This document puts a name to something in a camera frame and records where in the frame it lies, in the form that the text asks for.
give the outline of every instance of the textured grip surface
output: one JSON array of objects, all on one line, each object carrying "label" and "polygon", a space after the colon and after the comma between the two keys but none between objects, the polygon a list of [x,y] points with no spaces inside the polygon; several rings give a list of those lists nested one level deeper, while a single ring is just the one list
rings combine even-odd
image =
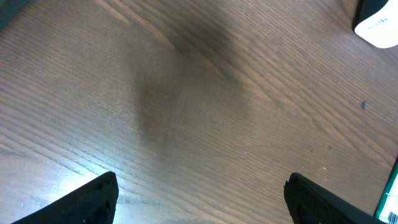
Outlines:
[{"label": "textured grip surface", "polygon": [[107,172],[14,224],[111,224],[116,211],[118,195],[116,175],[113,172]]}]

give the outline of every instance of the table top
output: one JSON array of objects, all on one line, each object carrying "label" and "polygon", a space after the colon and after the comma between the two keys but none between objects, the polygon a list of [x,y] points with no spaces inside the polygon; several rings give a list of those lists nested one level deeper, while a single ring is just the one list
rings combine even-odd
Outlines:
[{"label": "table top", "polygon": [[291,223],[292,172],[372,214],[398,152],[398,48],[355,35],[355,10],[34,1],[0,33],[0,223],[108,170],[115,223]]}]

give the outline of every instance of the wooden surface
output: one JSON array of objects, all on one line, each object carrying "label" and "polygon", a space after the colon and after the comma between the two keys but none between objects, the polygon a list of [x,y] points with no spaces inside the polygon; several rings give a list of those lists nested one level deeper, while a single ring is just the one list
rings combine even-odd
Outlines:
[{"label": "wooden surface", "polygon": [[291,223],[292,172],[373,213],[398,152],[398,49],[356,36],[355,8],[34,1],[0,33],[0,223],[107,170],[115,223]]}]

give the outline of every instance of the green edge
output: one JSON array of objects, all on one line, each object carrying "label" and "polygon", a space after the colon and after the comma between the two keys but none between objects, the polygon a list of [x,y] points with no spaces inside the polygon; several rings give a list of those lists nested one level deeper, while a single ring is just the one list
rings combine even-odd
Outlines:
[{"label": "green edge", "polygon": [[378,220],[381,214],[381,211],[384,208],[384,205],[386,204],[387,198],[388,198],[388,193],[391,191],[392,184],[394,183],[397,175],[398,175],[398,160],[396,160],[396,163],[394,164],[392,168],[392,172],[390,174],[390,177],[388,178],[387,184],[384,187],[383,193],[381,195],[379,204],[377,205],[376,211],[374,212],[374,217],[376,217]]}]

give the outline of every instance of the black object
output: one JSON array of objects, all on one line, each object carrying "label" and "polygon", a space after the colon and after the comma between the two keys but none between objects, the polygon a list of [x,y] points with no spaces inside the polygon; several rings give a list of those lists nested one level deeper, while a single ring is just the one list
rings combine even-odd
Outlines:
[{"label": "black object", "polygon": [[14,224],[111,224],[118,195],[116,175],[107,172]]},{"label": "black object", "polygon": [[295,224],[384,224],[298,173],[290,176],[284,189]]},{"label": "black object", "polygon": [[29,2],[30,0],[0,0],[0,30]]},{"label": "black object", "polygon": [[380,11],[380,9],[382,9],[387,2],[388,0],[359,0],[352,29],[354,30],[360,22]]}]

